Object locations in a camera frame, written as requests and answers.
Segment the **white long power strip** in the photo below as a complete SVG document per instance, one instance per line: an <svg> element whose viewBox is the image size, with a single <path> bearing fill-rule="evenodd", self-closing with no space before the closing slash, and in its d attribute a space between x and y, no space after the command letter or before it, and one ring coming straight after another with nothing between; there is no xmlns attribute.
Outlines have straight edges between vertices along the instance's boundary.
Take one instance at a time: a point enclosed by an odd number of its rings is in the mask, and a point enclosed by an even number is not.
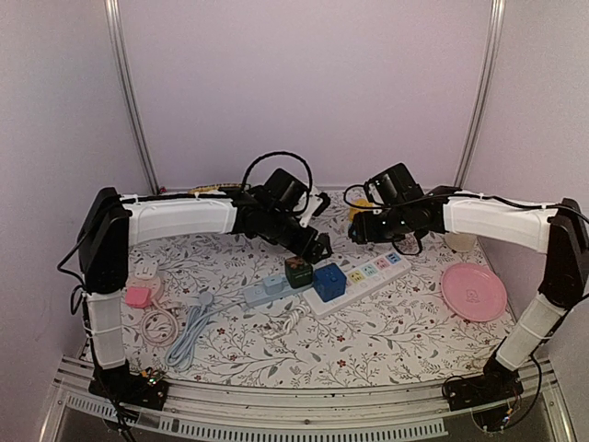
<svg viewBox="0 0 589 442"><path fill-rule="evenodd" d="M346 290L343 295L323 301L314 288L309 288L303 292L301 298L316 319L324 319L390 285L410 270L409 260L391 251L345 272Z"/></svg>

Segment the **yellow cube plug adapter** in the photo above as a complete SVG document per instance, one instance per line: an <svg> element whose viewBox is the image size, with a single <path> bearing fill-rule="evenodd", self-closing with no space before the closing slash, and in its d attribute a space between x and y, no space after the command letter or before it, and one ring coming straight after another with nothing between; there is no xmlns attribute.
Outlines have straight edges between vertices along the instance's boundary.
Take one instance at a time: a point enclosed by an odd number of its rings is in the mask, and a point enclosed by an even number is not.
<svg viewBox="0 0 589 442"><path fill-rule="evenodd" d="M349 210L349 221L352 222L358 213L366 212L373 206L374 205L371 202L364 198L353 200Z"/></svg>

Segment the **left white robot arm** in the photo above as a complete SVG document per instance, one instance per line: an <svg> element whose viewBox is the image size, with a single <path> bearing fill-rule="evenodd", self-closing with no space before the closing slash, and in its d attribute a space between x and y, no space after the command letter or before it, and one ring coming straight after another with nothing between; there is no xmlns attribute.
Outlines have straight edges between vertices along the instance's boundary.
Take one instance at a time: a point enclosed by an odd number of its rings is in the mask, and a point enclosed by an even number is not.
<svg viewBox="0 0 589 442"><path fill-rule="evenodd" d="M197 193L124 197L101 189L67 253L76 256L72 274L85 292L85 326L102 386L118 400L130 399L136 379L126 364L121 331L121 291L128 279L130 248L154 239L191 234L232 234L261 238L316 264L332 249L329 236L310 225L330 203L312 183L276 169L261 185Z"/></svg>

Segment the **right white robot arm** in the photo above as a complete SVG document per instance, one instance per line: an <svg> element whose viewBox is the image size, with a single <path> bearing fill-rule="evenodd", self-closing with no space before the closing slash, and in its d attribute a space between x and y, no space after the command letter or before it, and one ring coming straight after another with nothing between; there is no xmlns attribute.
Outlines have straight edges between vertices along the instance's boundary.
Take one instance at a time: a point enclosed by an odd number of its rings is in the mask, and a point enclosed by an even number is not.
<svg viewBox="0 0 589 442"><path fill-rule="evenodd" d="M370 204L352 219L348 236L356 244L396 244L408 234L422 239L435 232L496 239L545 255L535 298L487 362L488 372L477 379L479 397L496 401L511 387L510 372L588 297L588 219L579 204L568 198L556 204L512 202L453 186L424 192L402 163L362 187Z"/></svg>

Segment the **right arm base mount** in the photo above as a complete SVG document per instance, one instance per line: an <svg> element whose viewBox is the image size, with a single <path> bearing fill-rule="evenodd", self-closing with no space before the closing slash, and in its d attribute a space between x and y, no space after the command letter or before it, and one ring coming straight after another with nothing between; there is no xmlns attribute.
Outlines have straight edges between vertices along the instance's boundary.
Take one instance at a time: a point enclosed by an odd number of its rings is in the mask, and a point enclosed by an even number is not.
<svg viewBox="0 0 589 442"><path fill-rule="evenodd" d="M485 365L481 374L469 378L452 376L442 386L442 395L451 411L503 401L502 406L473 414L475 424L488 433L500 432L508 426L523 392L518 371L510 371L494 360Z"/></svg>

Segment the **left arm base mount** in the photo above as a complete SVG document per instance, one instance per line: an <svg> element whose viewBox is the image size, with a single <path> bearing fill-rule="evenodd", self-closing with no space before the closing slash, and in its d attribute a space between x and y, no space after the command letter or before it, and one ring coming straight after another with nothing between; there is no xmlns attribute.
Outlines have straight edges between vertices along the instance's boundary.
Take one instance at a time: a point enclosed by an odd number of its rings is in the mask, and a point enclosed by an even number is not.
<svg viewBox="0 0 589 442"><path fill-rule="evenodd" d="M169 383L154 375L135 374L128 365L110 369L96 367L88 392L114 401L162 411L167 401Z"/></svg>

